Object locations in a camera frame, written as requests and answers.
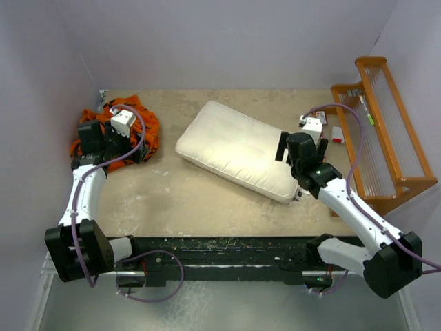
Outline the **orange patterned pillowcase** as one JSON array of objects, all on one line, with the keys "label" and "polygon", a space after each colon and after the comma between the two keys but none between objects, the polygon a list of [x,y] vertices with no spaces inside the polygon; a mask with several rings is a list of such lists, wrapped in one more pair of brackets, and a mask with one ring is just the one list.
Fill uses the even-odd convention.
[{"label": "orange patterned pillowcase", "polygon": [[[111,108],[119,110],[129,110],[136,115],[136,121],[131,127],[130,142],[132,149],[121,157],[110,161],[103,160],[103,141],[104,125],[110,122],[112,115]],[[108,101],[103,106],[102,112],[93,112],[85,109],[77,126],[79,138],[70,147],[70,156],[72,158],[71,168],[73,170],[80,166],[93,165],[103,167],[105,173],[110,173],[124,166],[135,164],[132,155],[141,146],[140,141],[135,146],[134,135],[141,133],[147,135],[147,141],[150,144],[151,157],[159,149],[159,130],[160,123],[153,112],[150,112],[143,106],[136,95],[127,98],[115,98]]]}]

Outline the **white pillow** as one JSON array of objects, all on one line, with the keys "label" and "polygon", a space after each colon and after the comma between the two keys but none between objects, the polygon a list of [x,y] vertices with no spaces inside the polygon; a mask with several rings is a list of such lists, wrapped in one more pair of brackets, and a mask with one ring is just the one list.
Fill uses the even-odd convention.
[{"label": "white pillow", "polygon": [[208,101],[175,145],[194,165],[282,204],[300,188],[286,158],[276,160],[280,128],[215,101]]}]

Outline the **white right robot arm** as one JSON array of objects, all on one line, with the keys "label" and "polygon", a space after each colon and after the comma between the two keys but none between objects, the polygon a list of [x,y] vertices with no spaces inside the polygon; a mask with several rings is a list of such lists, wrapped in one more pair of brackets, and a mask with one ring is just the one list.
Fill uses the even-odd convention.
[{"label": "white right robot arm", "polygon": [[422,276],[422,241],[404,234],[367,205],[330,163],[324,162],[328,141],[315,143],[305,132],[282,132],[276,161],[287,154],[291,176],[315,199],[349,225],[362,245],[324,234],[306,254],[307,264],[321,270],[336,265],[361,276],[371,290],[386,299]]}]

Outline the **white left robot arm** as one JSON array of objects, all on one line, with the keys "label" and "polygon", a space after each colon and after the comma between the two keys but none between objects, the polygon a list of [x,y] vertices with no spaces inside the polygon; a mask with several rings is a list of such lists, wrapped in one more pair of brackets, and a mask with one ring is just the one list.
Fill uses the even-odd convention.
[{"label": "white left robot arm", "polygon": [[142,162],[149,152],[145,126],[132,133],[134,119],[78,125],[79,143],[71,162],[73,185],[68,206],[59,224],[46,230],[44,241],[60,279],[85,279],[90,287],[116,263],[137,269],[142,254],[131,235],[109,239],[96,222],[99,200],[110,166],[118,161]]}]

